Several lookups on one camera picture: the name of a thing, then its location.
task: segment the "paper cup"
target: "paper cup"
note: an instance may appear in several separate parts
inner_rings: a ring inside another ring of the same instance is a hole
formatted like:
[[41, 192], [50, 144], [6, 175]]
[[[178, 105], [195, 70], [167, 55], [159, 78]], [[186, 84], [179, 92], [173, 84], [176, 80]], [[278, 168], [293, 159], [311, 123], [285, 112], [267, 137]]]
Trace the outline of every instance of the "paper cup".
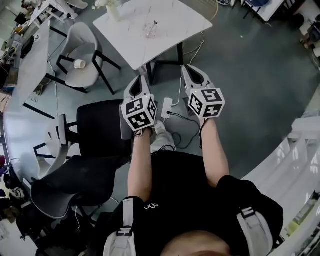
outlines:
[[77, 59], [75, 62], [74, 62], [74, 68], [75, 69], [84, 69], [86, 66], [86, 61], [83, 60], [83, 59]]

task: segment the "hair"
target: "hair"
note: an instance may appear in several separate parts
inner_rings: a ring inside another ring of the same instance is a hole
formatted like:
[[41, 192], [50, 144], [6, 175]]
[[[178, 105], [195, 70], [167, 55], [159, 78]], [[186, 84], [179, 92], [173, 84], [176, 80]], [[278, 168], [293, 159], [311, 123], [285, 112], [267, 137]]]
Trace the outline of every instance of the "hair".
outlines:
[[216, 251], [199, 251], [192, 253], [189, 256], [231, 256], [230, 254], [224, 254]]

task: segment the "power strip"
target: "power strip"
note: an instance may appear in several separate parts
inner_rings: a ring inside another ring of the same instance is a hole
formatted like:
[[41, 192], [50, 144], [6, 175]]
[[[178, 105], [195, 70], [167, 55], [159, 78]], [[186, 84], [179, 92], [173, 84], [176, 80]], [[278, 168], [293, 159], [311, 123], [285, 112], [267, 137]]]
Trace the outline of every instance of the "power strip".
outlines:
[[172, 98], [164, 98], [162, 113], [161, 113], [162, 118], [164, 119], [170, 118], [170, 114], [168, 112], [171, 112], [173, 101], [174, 100]]

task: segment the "black t-shirt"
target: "black t-shirt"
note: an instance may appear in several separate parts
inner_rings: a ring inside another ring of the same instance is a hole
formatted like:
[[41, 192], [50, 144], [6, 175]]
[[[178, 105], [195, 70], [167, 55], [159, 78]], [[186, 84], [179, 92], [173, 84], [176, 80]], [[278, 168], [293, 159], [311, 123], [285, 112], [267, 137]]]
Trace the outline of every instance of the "black t-shirt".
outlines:
[[[134, 197], [135, 247], [138, 256], [160, 255], [174, 237], [189, 231], [208, 231], [223, 239], [233, 255], [249, 255], [237, 214], [253, 207], [270, 227], [273, 242], [283, 225], [283, 210], [247, 180], [223, 177], [209, 186], [203, 158], [161, 151], [152, 155], [152, 192], [148, 202]], [[122, 203], [108, 220], [100, 218], [89, 246], [90, 256], [102, 256], [107, 237], [123, 227]]]

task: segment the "gray chair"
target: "gray chair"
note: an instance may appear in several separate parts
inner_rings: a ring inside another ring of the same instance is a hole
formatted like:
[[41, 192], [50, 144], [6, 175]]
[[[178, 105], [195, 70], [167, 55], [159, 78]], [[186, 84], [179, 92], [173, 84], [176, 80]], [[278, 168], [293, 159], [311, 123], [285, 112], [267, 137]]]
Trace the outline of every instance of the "gray chair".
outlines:
[[[72, 146], [67, 142], [66, 115], [62, 114], [53, 119], [45, 131], [45, 143], [33, 148], [38, 164], [38, 179], [41, 180], [47, 175], [60, 168], [68, 158], [68, 150]], [[38, 150], [47, 146], [51, 155], [39, 154]], [[46, 159], [54, 159], [53, 164], [49, 164]]]
[[[61, 60], [73, 63], [75, 59], [70, 58], [69, 55], [85, 44], [94, 44], [95, 46], [93, 53], [81, 56], [81, 59], [86, 62], [85, 68], [76, 69], [72, 66], [72, 69], [67, 71], [67, 69], [61, 64]], [[103, 55], [100, 43], [85, 23], [78, 22], [74, 24], [69, 29], [66, 43], [56, 62], [56, 65], [66, 74], [66, 85], [74, 88], [90, 87], [95, 84], [100, 75], [112, 95], [114, 95], [115, 92], [102, 72], [103, 62], [108, 62], [118, 70], [121, 69], [119, 65], [115, 64], [112, 60]]]

